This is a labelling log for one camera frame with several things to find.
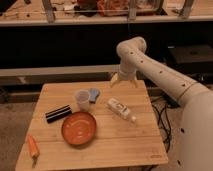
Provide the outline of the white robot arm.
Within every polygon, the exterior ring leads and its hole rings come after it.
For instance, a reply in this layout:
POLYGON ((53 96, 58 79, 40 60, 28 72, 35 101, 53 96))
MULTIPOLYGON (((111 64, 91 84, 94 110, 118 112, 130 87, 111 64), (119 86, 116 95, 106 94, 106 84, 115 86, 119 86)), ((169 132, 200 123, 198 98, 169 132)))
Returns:
POLYGON ((175 100, 182 108, 179 162, 175 171, 213 171, 213 91, 196 80, 151 59, 145 54, 142 37, 120 42, 118 72, 111 78, 114 86, 123 80, 136 84, 140 71, 175 100))

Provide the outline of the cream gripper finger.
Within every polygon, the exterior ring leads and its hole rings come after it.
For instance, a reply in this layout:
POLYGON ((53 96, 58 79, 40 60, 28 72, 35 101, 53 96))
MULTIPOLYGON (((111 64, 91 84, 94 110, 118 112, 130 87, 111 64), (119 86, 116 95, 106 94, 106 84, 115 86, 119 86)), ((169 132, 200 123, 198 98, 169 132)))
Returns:
POLYGON ((118 82, 119 82, 119 77, 118 77, 118 74, 115 73, 110 80, 110 86, 113 87, 118 82))
POLYGON ((137 84, 137 80, 136 80, 136 79, 130 80, 130 82, 135 86, 135 88, 138 87, 138 84, 137 84))

